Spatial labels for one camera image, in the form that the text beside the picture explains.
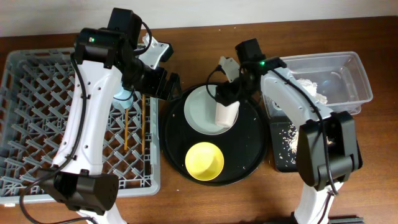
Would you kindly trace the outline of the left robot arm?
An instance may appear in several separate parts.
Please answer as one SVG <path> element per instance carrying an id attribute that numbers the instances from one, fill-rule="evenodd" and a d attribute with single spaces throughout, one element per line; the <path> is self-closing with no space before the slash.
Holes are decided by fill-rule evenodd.
<path id="1" fill-rule="evenodd" d="M 139 92 L 160 100 L 181 97 L 180 78 L 159 67 L 173 54 L 156 41 L 132 10 L 114 8 L 108 25 L 84 28 L 75 40 L 71 63 L 75 87 L 62 143 L 36 184 L 55 201 L 92 223 L 122 223 L 116 206 L 119 179 L 103 172 L 103 140 L 118 94 Z"/>

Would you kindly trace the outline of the pink plastic cup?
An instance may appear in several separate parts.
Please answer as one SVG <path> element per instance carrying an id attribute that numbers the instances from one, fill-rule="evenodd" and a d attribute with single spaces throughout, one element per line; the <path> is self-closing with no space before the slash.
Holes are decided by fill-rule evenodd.
<path id="1" fill-rule="evenodd" d="M 221 103 L 216 104 L 215 124 L 224 128 L 230 128 L 238 115 L 240 102 L 236 101 L 229 106 Z"/>

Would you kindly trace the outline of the white round plate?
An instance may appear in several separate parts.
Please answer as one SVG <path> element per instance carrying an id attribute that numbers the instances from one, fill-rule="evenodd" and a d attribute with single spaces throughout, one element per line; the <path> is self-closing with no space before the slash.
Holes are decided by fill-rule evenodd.
<path id="1" fill-rule="evenodd" d="M 199 133 L 219 135 L 232 128 L 224 128 L 215 124 L 217 102 L 210 96 L 215 93 L 216 85 L 202 85 L 189 93 L 185 100 L 183 106 L 185 119 L 188 124 Z"/>

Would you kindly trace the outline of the blue plastic cup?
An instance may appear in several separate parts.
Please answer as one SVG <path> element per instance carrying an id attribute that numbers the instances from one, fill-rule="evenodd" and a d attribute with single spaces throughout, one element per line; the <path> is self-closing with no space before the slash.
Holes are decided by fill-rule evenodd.
<path id="1" fill-rule="evenodd" d="M 112 105 L 118 110 L 129 109 L 134 102 L 133 96 L 133 91 L 121 88 L 120 91 L 113 96 Z"/>

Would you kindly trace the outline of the wooden chopstick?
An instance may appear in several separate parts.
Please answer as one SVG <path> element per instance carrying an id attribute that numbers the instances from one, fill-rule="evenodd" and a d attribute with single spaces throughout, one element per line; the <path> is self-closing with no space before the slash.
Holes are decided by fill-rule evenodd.
<path id="1" fill-rule="evenodd" d="M 124 115 L 124 150 L 127 151 L 128 150 L 128 136 L 129 136 L 129 132 L 128 132 L 128 124 L 129 124 L 129 109 L 126 108 L 125 110 L 125 115 Z"/>
<path id="2" fill-rule="evenodd" d="M 142 156 L 144 157 L 145 148 L 146 148 L 145 147 L 145 143 L 146 143 L 146 140 L 145 140 L 145 138 L 146 138 L 146 96 L 145 95 L 142 95 L 142 119 L 141 119 L 141 121 L 142 121 L 141 144 L 142 144 Z"/>

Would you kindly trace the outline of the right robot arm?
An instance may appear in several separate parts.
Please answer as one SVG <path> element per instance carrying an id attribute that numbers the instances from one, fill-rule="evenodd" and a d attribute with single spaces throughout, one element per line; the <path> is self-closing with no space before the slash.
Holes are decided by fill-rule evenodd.
<path id="1" fill-rule="evenodd" d="M 235 47 L 238 59 L 221 57 L 216 67 L 228 81 L 216 86 L 215 123 L 232 125 L 235 102 L 259 91 L 275 101 L 298 129 L 296 167 L 303 180 L 289 223 L 364 223 L 361 217 L 329 218 L 338 191 L 363 165 L 353 117 L 321 104 L 294 78 L 280 57 L 267 58 L 257 39 Z"/>

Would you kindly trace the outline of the white paper napkin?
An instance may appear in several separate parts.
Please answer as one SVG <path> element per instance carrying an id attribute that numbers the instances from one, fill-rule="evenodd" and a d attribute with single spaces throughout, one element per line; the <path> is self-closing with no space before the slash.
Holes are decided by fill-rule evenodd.
<path id="1" fill-rule="evenodd" d="M 317 101 L 321 104 L 326 105 L 328 100 L 327 97 L 317 92 L 317 83 L 312 82 L 309 79 L 300 78 L 297 80 Z"/>

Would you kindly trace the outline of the yellow bowl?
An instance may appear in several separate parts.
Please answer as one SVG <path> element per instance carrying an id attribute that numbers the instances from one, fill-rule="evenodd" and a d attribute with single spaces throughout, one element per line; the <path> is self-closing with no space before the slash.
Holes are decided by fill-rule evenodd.
<path id="1" fill-rule="evenodd" d="M 187 151 L 185 168 L 194 179 L 210 181 L 217 178 L 223 171 L 224 155 L 215 144 L 199 142 Z"/>

